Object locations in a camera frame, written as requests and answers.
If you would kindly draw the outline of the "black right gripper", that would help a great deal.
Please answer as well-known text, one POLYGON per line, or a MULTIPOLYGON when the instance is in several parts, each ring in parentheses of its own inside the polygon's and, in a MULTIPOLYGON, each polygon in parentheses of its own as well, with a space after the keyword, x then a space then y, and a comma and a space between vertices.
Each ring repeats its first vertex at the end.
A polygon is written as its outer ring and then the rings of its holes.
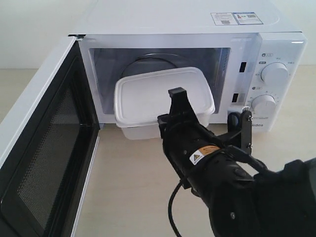
POLYGON ((168 91, 169 114, 158 116, 163 152, 184 189, 197 195, 232 193, 237 189, 233 153, 217 136, 198 123, 182 87, 168 91))

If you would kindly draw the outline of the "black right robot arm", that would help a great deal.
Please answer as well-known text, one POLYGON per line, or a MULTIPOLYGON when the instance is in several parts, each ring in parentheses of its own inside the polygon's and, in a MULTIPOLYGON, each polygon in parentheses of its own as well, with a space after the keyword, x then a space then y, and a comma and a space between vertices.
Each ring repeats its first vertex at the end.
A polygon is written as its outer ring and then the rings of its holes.
POLYGON ((185 89, 169 90, 168 114, 158 117, 162 148, 179 176, 168 219, 180 235, 172 205, 180 188, 208 208, 216 237, 313 237, 316 234, 316 161, 294 160, 274 172, 252 156, 252 113, 228 114, 228 131, 203 126, 185 89))

